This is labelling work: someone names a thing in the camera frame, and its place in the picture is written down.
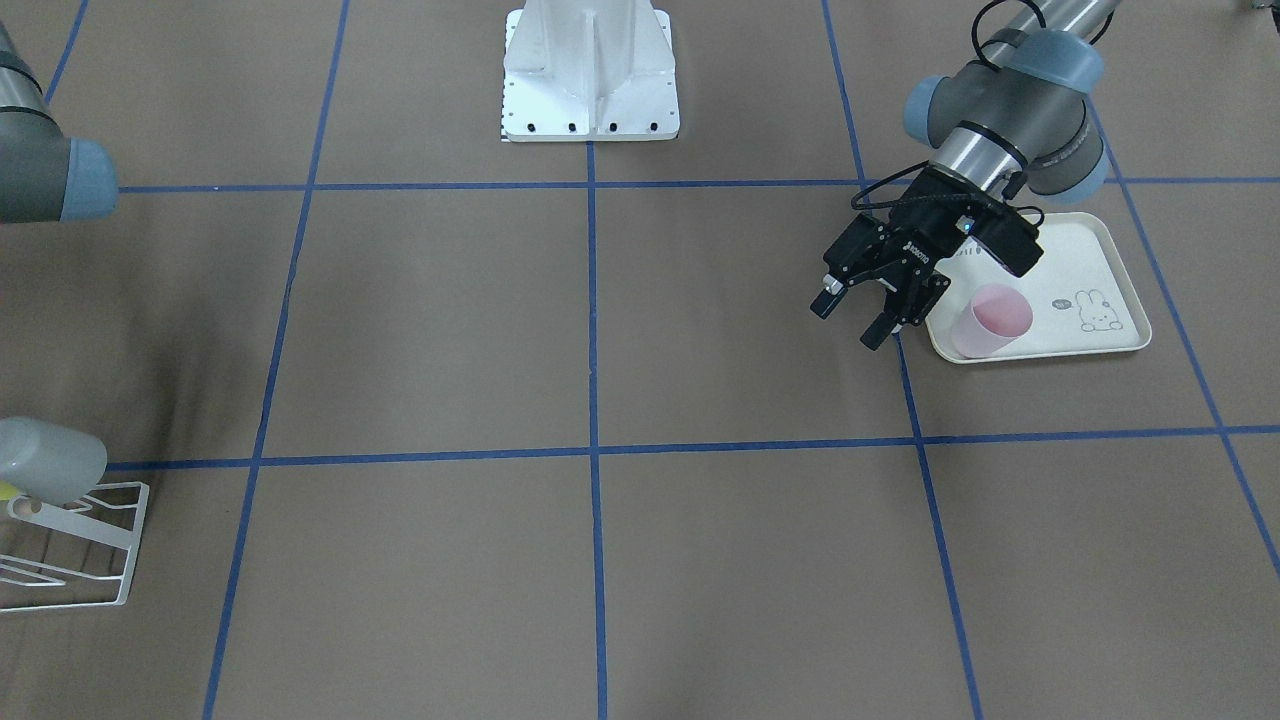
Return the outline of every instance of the blue joint cap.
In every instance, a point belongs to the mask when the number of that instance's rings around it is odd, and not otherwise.
[[[72,155],[67,168],[67,192],[63,196],[61,220],[91,220],[115,211],[120,186],[115,164],[106,150],[92,140],[72,138]]]
[[[915,90],[906,96],[906,108],[902,109],[902,128],[906,135],[916,142],[928,145],[929,142],[929,109],[933,108],[933,94],[938,91],[946,76],[932,76],[920,81]]]
[[[1102,79],[1106,63],[1079,37],[1060,29],[1042,29],[1023,42],[1006,67],[1088,95]]]
[[[1093,193],[1102,188],[1102,183],[1107,182],[1107,173],[1110,172],[1111,163],[1107,160],[1107,152],[1103,147],[1102,156],[1098,158],[1098,164],[1089,170],[1089,174],[1085,176],[1084,179],[1062,192],[1046,195],[1044,201],[1055,205],[1075,205],[1076,202],[1083,202],[1089,197],[1093,197]]]

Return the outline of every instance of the white tray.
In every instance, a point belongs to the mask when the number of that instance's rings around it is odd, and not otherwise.
[[[1039,245],[1044,256],[1021,278],[1005,272],[973,240],[938,263],[951,287],[924,320],[938,355],[969,365],[1132,352],[1151,343],[1151,322],[1102,220],[1088,213],[1047,215]],[[1032,329],[989,357],[965,357],[951,345],[951,324],[987,283],[1007,284],[1027,296],[1034,313]]]

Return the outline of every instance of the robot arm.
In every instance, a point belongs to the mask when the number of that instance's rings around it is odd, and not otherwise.
[[[978,18],[998,5],[988,4]],[[978,45],[955,77],[922,82],[904,124],[937,151],[900,200],[863,210],[823,255],[827,275],[810,309],[827,318],[865,281],[886,288],[884,309],[861,337],[876,350],[904,325],[919,325],[950,286],[938,260],[973,237],[1011,274],[1027,274],[1043,251],[1037,225],[1010,201],[1023,188],[1060,204],[1093,195],[1108,164],[1087,97],[1102,58],[1083,37],[1110,22],[1120,0],[1024,0],[1028,9]],[[888,222],[869,213],[890,209]]]
[[[63,136],[0,23],[0,224],[102,218],[118,192],[106,150]]]

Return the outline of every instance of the blue grid line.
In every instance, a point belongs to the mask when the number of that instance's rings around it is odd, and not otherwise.
[[[186,192],[305,192],[306,184],[132,184],[120,195],[169,195]]]
[[[212,470],[218,468],[248,469],[253,461],[248,457],[228,457],[218,460],[142,460],[127,462],[108,462],[108,473],[156,473],[163,470]]]
[[[599,283],[596,264],[595,143],[586,143],[586,275],[590,296],[588,341],[588,409],[591,457],[591,559],[595,578],[595,702],[596,717],[609,716],[609,662],[604,609],[604,511],[600,492],[600,374]]]
[[[1270,436],[1280,433],[1280,425],[1228,425],[1226,432],[1233,436]]]
[[[831,22],[831,8],[828,0],[822,0],[822,13],[827,23],[827,38],[831,42],[831,58],[836,65],[836,82],[840,85],[840,99],[844,104],[845,122],[849,126],[849,142],[854,151],[854,165],[858,170],[858,179],[865,190],[867,173],[863,169],[861,151],[858,146],[858,129],[854,123],[854,111],[849,104],[849,92],[845,87],[845,74],[841,70],[840,49],[836,42],[836,29]],[[920,479],[924,483],[924,495],[929,505],[929,520],[933,525],[933,539],[938,548],[938,562],[942,566],[942,580],[946,584],[947,602],[951,606],[951,621],[955,626],[956,643],[960,650],[960,662],[964,667],[965,685],[969,691],[969,705],[973,710],[974,720],[983,720],[982,698],[978,693],[977,674],[973,669],[973,657],[969,653],[969,639],[964,626],[964,614],[960,609],[960,596],[956,592],[955,577],[951,573],[951,553],[947,550],[946,532],[942,527],[942,514],[938,510],[938,501],[933,492],[933,473],[929,469],[929,456],[925,448],[923,433],[920,432],[920,418],[915,407],[915,393],[911,391],[911,373],[906,365],[906,352],[902,350],[902,337],[893,336],[897,346],[899,368],[902,375],[902,396],[906,401],[906,413],[911,420],[911,439],[915,445],[916,460],[920,465]]]
[[[1107,439],[1151,439],[1171,437],[1212,437],[1217,428],[1132,428],[1119,430],[1065,430],[1044,433],[992,433],[972,436],[922,436],[920,442],[928,446],[950,445],[1004,445],[1029,442],[1082,442]],[[1280,434],[1280,425],[1235,425],[1226,432],[1236,436]],[[788,450],[841,450],[860,447],[910,447],[916,443],[911,437],[872,437],[836,439],[782,439],[782,441],[744,441],[744,442],[690,442],[654,445],[600,445],[595,454],[600,456],[626,455],[680,455],[700,452],[769,452]],[[282,455],[257,460],[261,468],[305,468],[316,465],[376,465],[398,462],[453,462],[470,460],[512,460],[536,457],[588,457],[593,454],[590,446],[567,447],[516,447],[502,450],[438,450],[422,452],[375,452],[353,455]],[[219,468],[247,469],[253,465],[252,457],[196,459],[196,460],[140,460],[111,462],[108,473],[137,473],[161,470],[209,470]]]
[[[783,439],[759,442],[691,442],[671,445],[607,445],[600,455],[677,455],[695,452],[762,452],[774,450],[831,450],[850,447],[902,447],[915,445],[909,437],[851,439]]]
[[[653,190],[653,188],[732,188],[732,187],[855,187],[879,182],[879,178],[756,178],[756,179],[672,179],[672,181],[598,181],[596,190]],[[1120,184],[1107,178],[1107,184]],[[1187,177],[1187,178],[1125,178],[1128,184],[1274,184],[1280,177]],[[910,178],[890,182],[891,186],[909,186]],[[385,192],[385,191],[449,191],[449,190],[585,190],[584,181],[563,182],[317,182],[312,184],[260,183],[260,184],[131,184],[120,187],[123,195],[165,195],[201,192]]]
[[[321,192],[389,191],[389,190],[585,190],[585,182],[321,182],[312,187]]]
[[[588,447],[531,447],[513,450],[442,450],[435,452],[384,452],[371,455],[291,455],[264,457],[262,468],[316,465],[380,465],[396,462],[453,462],[461,460],[513,460],[524,457],[585,457]]]
[[[602,190],[648,190],[662,187],[845,187],[856,186],[854,178],[808,179],[701,179],[701,181],[603,181],[595,183]]]
[[[1220,439],[1222,441],[1222,448],[1226,451],[1228,460],[1231,462],[1231,470],[1235,473],[1235,482],[1240,486],[1240,492],[1244,495],[1244,501],[1249,507],[1249,514],[1253,515],[1253,523],[1257,525],[1258,534],[1262,537],[1262,544],[1266,547],[1267,555],[1271,559],[1271,568],[1275,570],[1276,578],[1280,579],[1280,552],[1276,551],[1275,539],[1271,537],[1267,521],[1262,516],[1262,509],[1258,506],[1258,500],[1253,495],[1253,488],[1249,486],[1249,479],[1244,473],[1244,468],[1240,465],[1240,459],[1235,454],[1235,446],[1231,443],[1231,434],[1228,430],[1226,423],[1222,420],[1222,414],[1217,407],[1217,401],[1213,398],[1213,392],[1210,389],[1204,368],[1201,365],[1199,356],[1196,354],[1196,347],[1192,345],[1190,333],[1187,331],[1185,323],[1183,323],[1181,313],[1179,313],[1178,304],[1174,301],[1174,293],[1165,278],[1164,269],[1160,266],[1160,260],[1156,258],[1155,246],[1152,246],[1151,237],[1147,234],[1147,225],[1142,222],[1142,214],[1138,213],[1138,204],[1133,199],[1129,183],[1125,179],[1124,173],[1120,170],[1120,163],[1116,160],[1115,150],[1111,147],[1111,141],[1107,137],[1106,129],[1102,127],[1102,118],[1098,115],[1098,110],[1092,102],[1089,104],[1089,110],[1093,114],[1093,120],[1098,126],[1098,135],[1102,137],[1102,142],[1106,143],[1107,159],[1111,161],[1111,169],[1120,183],[1120,191],[1124,193],[1125,204],[1129,206],[1129,214],[1133,217],[1134,227],[1138,231],[1138,240],[1142,241],[1142,247],[1147,254],[1147,260],[1156,275],[1156,283],[1160,286],[1160,293],[1164,296],[1165,305],[1169,307],[1169,314],[1174,320],[1174,327],[1178,329],[1178,337],[1183,342],[1183,348],[1187,351],[1187,357],[1190,360],[1192,369],[1196,373],[1196,380],[1199,383],[1201,392],[1204,396],[1204,404],[1208,406],[1210,415],[1213,418],[1213,425],[1217,429]]]
[[[1152,428],[1133,430],[1066,430],[1057,433],[998,433],[974,436],[925,436],[924,445],[1000,445],[1015,442],[1078,442],[1162,437],[1216,436],[1217,428]]]
[[[329,120],[329,106],[333,102],[333,88],[338,79],[338,65],[342,61],[342,44],[347,32],[347,17],[351,10],[351,0],[342,0],[338,15],[338,29],[333,41],[333,55],[329,59],[329,77],[325,85],[324,101],[320,105],[320,120],[316,123],[316,136],[311,150],[311,168],[307,174],[307,186],[314,186],[316,173],[320,169],[320,154],[324,147],[324,133]],[[232,612],[236,607],[236,591],[239,587],[239,573],[244,560],[244,542],[248,538],[248,523],[253,512],[253,496],[257,491],[257,475],[261,468],[262,448],[266,445],[266,429],[271,419],[271,401],[275,395],[275,382],[280,370],[280,356],[284,352],[284,334],[289,323],[289,300],[293,292],[293,281],[298,273],[298,256],[302,252],[302,241],[307,232],[307,219],[311,211],[312,191],[308,188],[302,197],[302,210],[298,213],[298,229],[293,238],[293,254],[289,258],[289,273],[284,283],[284,297],[280,300],[280,315],[275,331],[275,346],[271,351],[271,365],[266,375],[266,388],[262,392],[262,418],[259,423],[257,437],[253,441],[253,457],[248,470],[248,479],[244,483],[244,500],[241,503],[239,525],[236,530],[236,546],[232,551],[230,570],[227,574],[227,594],[223,598],[223,611],[218,625],[218,639],[214,644],[214,660],[209,669],[209,685],[205,689],[204,720],[212,720],[214,706],[218,702],[218,685],[223,673],[223,660],[227,655],[227,638],[230,633]]]
[[[58,86],[63,82],[63,73],[67,72],[67,63],[72,59],[72,50],[76,49],[76,41],[79,40],[79,28],[84,22],[86,12],[88,12],[88,0],[81,0],[81,6],[76,10],[76,20],[72,22],[72,32],[67,36],[67,46],[63,47],[63,56],[58,59],[58,68],[54,69],[54,77],[49,81],[49,90],[45,91],[45,105],[54,101],[54,92],[58,91]]]
[[[858,183],[867,187],[867,170],[863,168],[863,151],[858,146],[858,129],[854,126],[854,109],[849,102],[849,87],[845,85],[845,67],[840,61],[840,45],[836,42],[836,26],[831,22],[831,4],[822,0],[822,19],[827,24],[827,44],[831,46],[831,64],[836,69],[836,86],[840,88],[840,106],[845,111],[845,127],[849,129],[849,149],[854,154],[854,168],[858,170]]]
[[[947,605],[951,607],[951,623],[955,625],[956,644],[960,648],[960,664],[964,666],[965,687],[969,689],[969,705],[974,720],[983,720],[982,697],[978,693],[978,678],[973,669],[973,655],[969,652],[969,633],[964,626],[964,612],[960,610],[960,593],[956,591],[955,573],[951,569],[951,552],[947,550],[947,536],[942,527],[942,511],[933,487],[933,471],[929,469],[929,454],[925,450],[924,436],[920,432],[920,414],[915,407],[915,392],[911,389],[911,373],[906,365],[906,351],[902,348],[902,336],[893,336],[897,361],[902,374],[902,395],[906,397],[908,415],[911,418],[911,436],[915,438],[915,456],[924,478],[924,497],[929,505],[929,520],[933,524],[933,542],[938,546],[938,559],[942,564],[942,582],[947,589]]]

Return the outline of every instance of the pink cup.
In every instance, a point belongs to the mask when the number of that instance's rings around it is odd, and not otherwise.
[[[951,345],[965,357],[989,357],[1027,334],[1032,305],[1023,293],[1004,284],[984,284],[951,325]]]

